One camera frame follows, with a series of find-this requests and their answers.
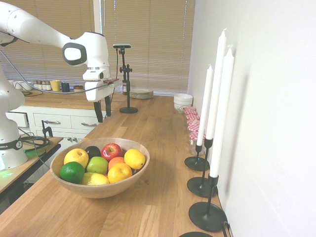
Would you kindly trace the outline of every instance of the tripod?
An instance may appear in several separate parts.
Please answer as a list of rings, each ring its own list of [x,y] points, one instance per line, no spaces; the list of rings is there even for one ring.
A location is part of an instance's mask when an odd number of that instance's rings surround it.
[[[122,55],[122,60],[123,60],[123,67],[119,68],[119,72],[122,73],[123,72],[123,83],[126,83],[126,91],[127,91],[127,107],[123,107],[120,108],[120,112],[123,114],[133,114],[136,113],[138,111],[137,108],[131,107],[130,106],[130,96],[129,96],[129,92],[130,92],[130,81],[129,81],[129,73],[132,72],[133,70],[129,67],[129,64],[127,66],[125,66],[125,58],[124,58],[124,54],[125,54],[125,49],[121,48],[119,50],[119,53]]]

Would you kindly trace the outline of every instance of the red apple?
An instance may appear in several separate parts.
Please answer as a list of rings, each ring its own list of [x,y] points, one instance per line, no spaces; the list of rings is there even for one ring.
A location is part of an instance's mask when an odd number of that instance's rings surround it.
[[[102,149],[101,156],[107,161],[110,161],[115,157],[121,157],[122,148],[116,143],[109,143]]]

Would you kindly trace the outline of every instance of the drawer handle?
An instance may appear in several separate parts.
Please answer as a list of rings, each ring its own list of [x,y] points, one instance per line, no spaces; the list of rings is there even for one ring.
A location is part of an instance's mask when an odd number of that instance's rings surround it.
[[[85,122],[82,122],[81,124],[83,126],[96,126],[97,125],[96,123],[85,123]]]
[[[48,120],[45,120],[44,122],[45,123],[60,124],[60,121],[48,121]]]

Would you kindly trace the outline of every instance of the stacked plates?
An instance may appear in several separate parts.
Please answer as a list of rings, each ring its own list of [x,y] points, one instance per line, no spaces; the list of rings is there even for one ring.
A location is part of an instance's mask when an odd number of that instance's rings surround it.
[[[149,99],[154,96],[154,92],[150,89],[131,89],[129,95],[136,99]]]

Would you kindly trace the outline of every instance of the wooden countertop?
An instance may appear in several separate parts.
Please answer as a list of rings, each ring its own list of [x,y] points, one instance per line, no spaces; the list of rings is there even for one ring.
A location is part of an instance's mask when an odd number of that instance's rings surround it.
[[[125,107],[126,101],[118,108]],[[83,198],[46,173],[0,215],[3,237],[178,237],[204,232],[189,219],[189,208],[207,198],[192,194],[187,181],[201,176],[184,164],[191,156],[184,114],[172,97],[131,99],[135,114],[116,109],[85,139],[122,137],[143,144],[151,163],[138,182],[114,197]],[[218,197],[212,203],[220,206]],[[221,232],[208,233],[223,237]]]
[[[115,110],[124,100],[126,100],[125,95],[114,93],[111,109]],[[87,101],[85,93],[52,94],[44,92],[42,94],[39,90],[33,90],[31,96],[26,96],[23,106],[94,110],[93,102]],[[104,101],[101,103],[101,107],[102,110],[105,110]]]

